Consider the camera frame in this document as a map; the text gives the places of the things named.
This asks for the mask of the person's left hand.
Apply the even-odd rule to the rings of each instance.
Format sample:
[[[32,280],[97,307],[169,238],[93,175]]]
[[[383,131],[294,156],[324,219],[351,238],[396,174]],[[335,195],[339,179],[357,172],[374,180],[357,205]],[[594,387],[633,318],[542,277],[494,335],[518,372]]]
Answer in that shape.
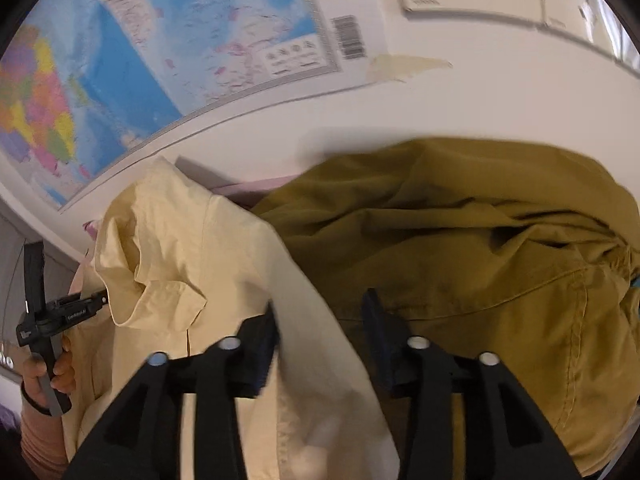
[[[49,377],[47,365],[39,356],[30,356],[23,364],[24,390],[44,410],[49,408],[49,403],[41,385],[43,380],[49,379],[53,390],[68,396],[76,389],[72,344],[66,336],[62,337],[61,342],[63,353],[53,367],[52,377]]]

